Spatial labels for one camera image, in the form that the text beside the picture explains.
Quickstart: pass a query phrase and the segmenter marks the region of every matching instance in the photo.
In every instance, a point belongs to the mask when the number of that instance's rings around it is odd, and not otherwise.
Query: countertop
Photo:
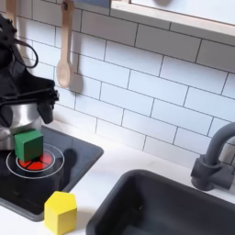
[[[59,121],[54,121],[48,127],[98,145],[105,152],[71,192],[76,196],[78,215],[76,230],[69,234],[85,235],[85,226],[90,217],[99,208],[119,177],[127,171],[145,169],[192,187],[191,170],[188,168],[103,139]],[[235,185],[229,191],[214,189],[209,193],[235,204]],[[44,227],[43,222],[32,222],[3,207],[0,207],[0,221],[0,234],[51,234]]]

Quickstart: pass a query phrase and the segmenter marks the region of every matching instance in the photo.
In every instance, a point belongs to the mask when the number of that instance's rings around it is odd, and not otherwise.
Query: faucet
[[[215,185],[230,189],[234,167],[228,168],[218,159],[225,143],[235,136],[235,122],[219,129],[209,143],[207,153],[196,159],[191,172],[192,184],[201,191],[210,191]]]

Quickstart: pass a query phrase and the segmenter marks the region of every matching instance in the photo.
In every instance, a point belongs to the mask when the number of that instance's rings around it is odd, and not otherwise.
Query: green block
[[[15,154],[23,162],[28,162],[43,153],[43,135],[33,129],[15,135]]]

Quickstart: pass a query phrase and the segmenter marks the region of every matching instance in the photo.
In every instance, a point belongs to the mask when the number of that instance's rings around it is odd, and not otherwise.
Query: stovetop
[[[44,154],[30,162],[0,151],[0,205],[33,221],[42,221],[44,204],[54,191],[69,192],[103,154],[93,144],[42,128]]]

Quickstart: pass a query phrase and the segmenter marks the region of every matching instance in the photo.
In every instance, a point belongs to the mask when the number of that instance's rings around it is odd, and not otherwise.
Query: backsplash
[[[18,2],[17,35],[39,54],[32,72],[59,86],[62,0]],[[215,132],[235,121],[235,39],[75,6],[73,83],[58,87],[55,119],[191,168]],[[21,53],[33,62],[30,50]],[[233,164],[233,144],[220,156],[227,164]]]

